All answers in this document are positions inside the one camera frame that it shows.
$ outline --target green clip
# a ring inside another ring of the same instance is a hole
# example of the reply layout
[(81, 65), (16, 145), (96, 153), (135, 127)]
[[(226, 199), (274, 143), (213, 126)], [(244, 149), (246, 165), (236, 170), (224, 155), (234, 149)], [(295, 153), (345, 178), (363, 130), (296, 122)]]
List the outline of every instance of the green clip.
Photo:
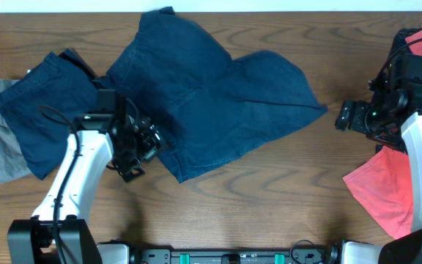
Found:
[(180, 254), (180, 264), (190, 264), (190, 255)]
[(284, 264), (283, 254), (275, 254), (275, 264)]

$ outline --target wood grain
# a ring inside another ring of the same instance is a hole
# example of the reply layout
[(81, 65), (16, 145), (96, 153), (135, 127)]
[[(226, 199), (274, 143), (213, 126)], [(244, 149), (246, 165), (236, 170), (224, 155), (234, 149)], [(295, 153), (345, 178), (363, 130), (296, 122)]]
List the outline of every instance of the wood grain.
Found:
[[(234, 58), (276, 51), (306, 73), (330, 111), (307, 128), (179, 185), (157, 160), (130, 184), (105, 172), (89, 228), (96, 241), (184, 248), (288, 248), (306, 238), (386, 243), (391, 238), (352, 197), (342, 177), (374, 154), (374, 143), (333, 123), (343, 100), (369, 99), (367, 80), (395, 33), (422, 26), (422, 12), (187, 13)], [(20, 78), (49, 52), (69, 47), (102, 75), (134, 38), (140, 15), (0, 14), (0, 78)], [(0, 186), (0, 263), (6, 233), (26, 219), (53, 175)]]

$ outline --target wooden tabletop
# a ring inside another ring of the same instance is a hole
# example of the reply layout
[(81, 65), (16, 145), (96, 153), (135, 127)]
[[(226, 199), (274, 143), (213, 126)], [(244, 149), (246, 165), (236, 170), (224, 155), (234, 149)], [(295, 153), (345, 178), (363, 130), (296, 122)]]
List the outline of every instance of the wooden tabletop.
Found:
[[(375, 143), (336, 131), (341, 102), (368, 100), (367, 81), (395, 33), (422, 27), (421, 12), (185, 13), (234, 58), (268, 49), (306, 73), (329, 112), (316, 122), (201, 177), (178, 184), (156, 159), (123, 183), (105, 172), (89, 228), (96, 241), (190, 248), (289, 248), (296, 240), (391, 241), (352, 197), (342, 177), (374, 154)], [(0, 14), (0, 78), (21, 78), (49, 51), (75, 48), (103, 75), (138, 28), (137, 13)], [(53, 180), (33, 176), (0, 186), (0, 263), (6, 233), (27, 219)]]

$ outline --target dark blue garment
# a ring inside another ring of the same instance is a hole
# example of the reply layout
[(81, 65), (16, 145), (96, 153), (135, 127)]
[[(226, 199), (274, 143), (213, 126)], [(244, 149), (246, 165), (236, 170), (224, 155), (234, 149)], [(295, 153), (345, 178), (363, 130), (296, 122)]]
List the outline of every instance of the dark blue garment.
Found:
[[(38, 107), (50, 106), (72, 120), (96, 102), (91, 78), (70, 61), (50, 53), (22, 80), (0, 93), (0, 113), (15, 134), (27, 167), (43, 179), (62, 162), (69, 132), (66, 125), (42, 116)], [(60, 120), (55, 114), (46, 114)]]
[(171, 147), (160, 160), (179, 182), (297, 131), (327, 110), (303, 72), (270, 51), (232, 61), (172, 8), (144, 13), (135, 40), (99, 82), (145, 111)]

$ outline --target white background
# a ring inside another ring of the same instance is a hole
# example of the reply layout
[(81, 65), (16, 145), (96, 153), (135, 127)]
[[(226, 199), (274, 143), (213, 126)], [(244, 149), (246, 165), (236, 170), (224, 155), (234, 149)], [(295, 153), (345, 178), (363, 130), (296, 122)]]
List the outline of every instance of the white background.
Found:
[(0, 0), (0, 12), (422, 11), (422, 0)]

